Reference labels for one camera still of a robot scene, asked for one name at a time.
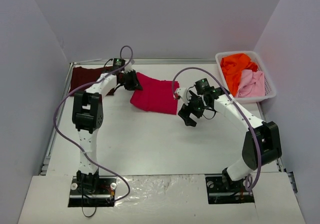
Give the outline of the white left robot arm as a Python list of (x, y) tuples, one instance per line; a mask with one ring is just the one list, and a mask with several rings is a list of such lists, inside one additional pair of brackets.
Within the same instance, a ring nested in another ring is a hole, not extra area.
[(103, 98), (117, 86), (128, 91), (142, 90), (133, 68), (134, 60), (126, 64), (124, 59), (115, 58), (108, 70), (85, 90), (73, 95), (72, 123), (79, 136), (80, 161), (76, 173), (77, 181), (83, 181), (82, 187), (89, 193), (97, 192), (101, 187), (97, 162), (97, 137), (104, 121)]

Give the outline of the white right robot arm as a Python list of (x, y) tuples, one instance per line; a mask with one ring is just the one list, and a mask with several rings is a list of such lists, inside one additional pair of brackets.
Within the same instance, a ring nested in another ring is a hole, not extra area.
[(269, 164), (282, 156), (279, 127), (273, 121), (265, 122), (256, 117), (222, 87), (210, 86), (206, 78), (195, 83), (196, 91), (177, 88), (174, 96), (183, 101), (178, 112), (186, 126), (197, 125), (190, 116), (201, 118), (205, 110), (219, 113), (244, 134), (241, 156), (222, 171), (222, 186), (229, 191), (239, 186), (259, 166)]

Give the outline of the dark maroon folded t-shirt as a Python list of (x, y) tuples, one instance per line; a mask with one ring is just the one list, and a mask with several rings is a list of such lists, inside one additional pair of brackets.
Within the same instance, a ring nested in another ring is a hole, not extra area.
[(72, 71), (69, 93), (84, 84), (96, 82), (101, 74), (106, 74), (111, 71), (111, 66), (101, 68), (75, 67)]

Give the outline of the light pink t-shirt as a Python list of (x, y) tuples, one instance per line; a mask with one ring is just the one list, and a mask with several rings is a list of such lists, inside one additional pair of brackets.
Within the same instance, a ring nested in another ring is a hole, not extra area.
[(236, 93), (236, 98), (256, 98), (264, 97), (265, 73), (257, 70), (245, 69), (241, 73), (241, 79)]

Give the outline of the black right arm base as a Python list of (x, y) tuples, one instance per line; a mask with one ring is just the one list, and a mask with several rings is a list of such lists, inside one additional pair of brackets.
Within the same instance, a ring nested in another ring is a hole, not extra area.
[(227, 187), (221, 174), (205, 175), (207, 200), (209, 205), (254, 203), (254, 195), (246, 191), (244, 181), (240, 180)]

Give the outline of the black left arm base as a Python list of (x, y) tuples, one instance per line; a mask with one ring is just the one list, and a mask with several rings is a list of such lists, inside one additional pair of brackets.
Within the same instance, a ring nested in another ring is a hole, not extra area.
[(84, 180), (72, 179), (68, 208), (79, 208), (83, 216), (92, 218), (98, 208), (113, 208), (115, 206), (117, 179), (113, 176), (101, 176), (97, 184), (89, 186)]

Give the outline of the crimson red t-shirt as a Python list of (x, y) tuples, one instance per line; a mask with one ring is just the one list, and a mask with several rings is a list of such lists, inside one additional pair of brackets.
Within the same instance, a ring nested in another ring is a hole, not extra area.
[(171, 80), (158, 80), (140, 72), (137, 79), (142, 90), (135, 90), (130, 103), (145, 112), (176, 115), (178, 100), (174, 99)]

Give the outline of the orange t-shirt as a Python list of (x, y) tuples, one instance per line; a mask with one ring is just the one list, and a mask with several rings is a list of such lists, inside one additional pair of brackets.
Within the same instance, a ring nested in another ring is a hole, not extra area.
[(235, 97), (242, 78), (243, 70), (256, 72), (258, 65), (251, 61), (251, 58), (245, 53), (236, 53), (223, 57), (220, 67), (226, 81), (229, 92)]

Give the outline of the white plastic laundry basket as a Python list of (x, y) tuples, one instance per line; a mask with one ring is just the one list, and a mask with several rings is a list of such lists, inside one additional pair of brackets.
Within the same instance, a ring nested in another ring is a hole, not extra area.
[(258, 70), (262, 71), (264, 73), (264, 89), (265, 89), (265, 95), (264, 96), (258, 96), (258, 97), (236, 97), (235, 99), (240, 104), (249, 104), (249, 103), (258, 103), (262, 102), (267, 99), (274, 98), (277, 95), (276, 87), (274, 83), (272, 82), (272, 79), (268, 73), (267, 68), (265, 67), (264, 62), (262, 61), (261, 57), (254, 51), (251, 50), (240, 50), (240, 51), (225, 51), (225, 52), (218, 52), (215, 55), (215, 61), (218, 65), (218, 71), (222, 78), (222, 84), (225, 88), (228, 88), (227, 82), (225, 80), (225, 77), (223, 75), (222, 69), (221, 69), (221, 61), (222, 58), (225, 58), (227, 56), (231, 56), (234, 54), (246, 54), (250, 57), (251, 61), (257, 64)]

